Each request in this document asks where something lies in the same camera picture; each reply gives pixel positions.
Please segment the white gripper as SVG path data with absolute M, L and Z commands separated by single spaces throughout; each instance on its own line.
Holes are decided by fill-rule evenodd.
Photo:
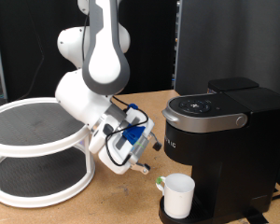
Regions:
M 130 107 L 121 124 L 105 137 L 99 159 L 118 175 L 123 175 L 129 169 L 147 175 L 150 166 L 139 163 L 139 159 L 148 143 L 156 151 L 161 150 L 161 142 L 151 132 L 153 126 L 154 122 L 143 110 Z

